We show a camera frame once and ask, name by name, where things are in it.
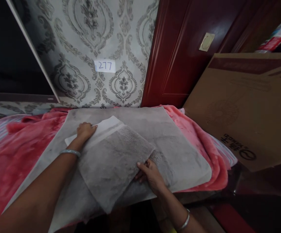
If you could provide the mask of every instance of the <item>silver bangle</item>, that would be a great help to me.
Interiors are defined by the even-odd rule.
[[[77,155],[78,158],[80,158],[80,156],[81,156],[80,152],[76,151],[76,150],[68,150],[68,149],[66,149],[66,150],[62,150],[60,152],[60,154],[62,154],[62,153],[71,153],[71,154]]]
[[[185,223],[177,231],[184,229],[188,225],[189,218],[190,218],[190,211],[188,209],[186,209],[186,210],[188,211],[188,217],[187,217]]]

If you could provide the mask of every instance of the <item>wallpaper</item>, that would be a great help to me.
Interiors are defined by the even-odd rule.
[[[0,102],[0,115],[53,106],[139,107],[158,0],[14,0],[62,102]],[[96,72],[112,59],[116,73]]]

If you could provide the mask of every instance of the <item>folded towel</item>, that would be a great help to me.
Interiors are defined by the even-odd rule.
[[[137,174],[136,163],[144,163],[153,150],[153,145],[114,116],[98,124],[82,151],[78,168],[107,214]]]

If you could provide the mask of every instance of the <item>red door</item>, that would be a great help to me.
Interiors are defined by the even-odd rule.
[[[160,0],[142,107],[182,107],[214,53],[231,52],[263,0]],[[205,33],[215,34],[207,52]]]

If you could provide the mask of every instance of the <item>hand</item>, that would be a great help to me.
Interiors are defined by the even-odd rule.
[[[148,159],[145,164],[138,162],[137,167],[140,171],[135,176],[135,180],[139,180],[140,183],[147,180],[153,193],[158,196],[158,194],[166,188],[166,185],[157,165],[152,160]]]
[[[95,133],[96,129],[97,125],[92,126],[91,123],[81,123],[77,128],[77,138],[85,142]]]

